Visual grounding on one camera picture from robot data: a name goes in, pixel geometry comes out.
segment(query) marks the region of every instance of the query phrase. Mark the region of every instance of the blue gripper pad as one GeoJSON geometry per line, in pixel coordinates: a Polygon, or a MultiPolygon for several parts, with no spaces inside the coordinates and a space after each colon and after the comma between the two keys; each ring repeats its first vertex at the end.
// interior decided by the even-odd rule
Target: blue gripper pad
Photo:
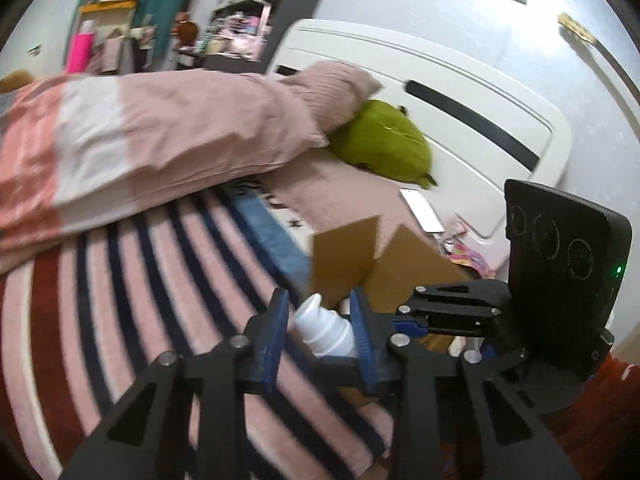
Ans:
{"type": "Polygon", "coordinates": [[[394,321],[396,330],[409,337],[424,337],[429,333],[429,329],[421,327],[415,321],[394,321]]]}
{"type": "Polygon", "coordinates": [[[374,351],[371,344],[369,327],[365,319],[366,314],[363,313],[363,307],[360,304],[355,290],[352,290],[349,294],[349,305],[351,311],[351,325],[353,326],[353,336],[358,350],[360,378],[367,388],[367,391],[369,393],[373,393],[376,389],[376,385],[378,384],[374,351]]]}
{"type": "Polygon", "coordinates": [[[262,316],[260,335],[254,343],[254,355],[262,370],[264,388],[270,393],[275,388],[280,356],[287,336],[289,292],[284,288],[274,290],[269,307],[262,316]]]}

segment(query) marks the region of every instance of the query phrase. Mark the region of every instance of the red fabric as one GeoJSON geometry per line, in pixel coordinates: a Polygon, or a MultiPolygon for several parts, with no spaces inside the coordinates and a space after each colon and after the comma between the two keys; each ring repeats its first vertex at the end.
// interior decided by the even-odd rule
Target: red fabric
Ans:
{"type": "Polygon", "coordinates": [[[42,415],[58,458],[65,466],[84,440],[74,406],[60,339],[58,261],[60,247],[36,258],[31,285],[31,359],[42,415]]]}
{"type": "Polygon", "coordinates": [[[611,356],[548,428],[584,480],[596,480],[640,431],[640,367],[611,356]]]}
{"type": "MultiPolygon", "coordinates": [[[[0,319],[2,318],[2,306],[4,304],[4,286],[6,285],[6,276],[0,277],[0,319]]],[[[2,331],[0,331],[0,349],[2,348],[2,331]]],[[[9,395],[6,392],[4,385],[4,371],[0,366],[0,424],[4,426],[7,433],[14,441],[16,447],[24,452],[22,446],[22,440],[20,439],[20,433],[18,432],[18,426],[15,423],[14,412],[11,409],[11,403],[9,402],[9,395]]]]}

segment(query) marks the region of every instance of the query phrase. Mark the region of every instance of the pink bedsheet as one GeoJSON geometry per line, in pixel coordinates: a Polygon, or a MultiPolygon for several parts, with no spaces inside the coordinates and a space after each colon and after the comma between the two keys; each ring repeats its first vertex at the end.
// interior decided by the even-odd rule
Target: pink bedsheet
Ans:
{"type": "Polygon", "coordinates": [[[258,180],[317,231],[380,216],[378,252],[400,224],[433,243],[400,196],[399,189],[405,184],[354,168],[329,150],[308,150],[258,180]]]}
{"type": "Polygon", "coordinates": [[[4,118],[5,261],[327,144],[287,86],[204,70],[57,76],[18,91],[4,118]]]}

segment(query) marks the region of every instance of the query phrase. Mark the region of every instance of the white bed headboard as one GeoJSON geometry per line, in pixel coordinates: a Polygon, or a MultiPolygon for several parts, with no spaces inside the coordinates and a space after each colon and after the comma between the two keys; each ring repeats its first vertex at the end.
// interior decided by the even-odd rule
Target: white bed headboard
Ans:
{"type": "Polygon", "coordinates": [[[555,186],[572,135],[549,102],[498,70],[431,41],[355,23],[301,20],[268,73],[290,75],[322,59],[370,71],[375,96],[403,105],[433,151],[437,188],[470,228],[465,242],[497,269],[509,254],[502,192],[508,178],[555,186]]]}

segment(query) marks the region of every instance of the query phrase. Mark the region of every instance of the pink pillow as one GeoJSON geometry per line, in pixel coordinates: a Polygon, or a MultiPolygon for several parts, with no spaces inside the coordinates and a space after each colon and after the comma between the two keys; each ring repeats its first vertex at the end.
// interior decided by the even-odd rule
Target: pink pillow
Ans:
{"type": "Polygon", "coordinates": [[[324,133],[351,121],[382,85],[366,70],[341,61],[320,61],[280,80],[297,94],[324,133]]]}
{"type": "Polygon", "coordinates": [[[206,70],[57,76],[21,89],[2,118],[0,251],[274,170],[328,143],[289,87],[206,70]]]}

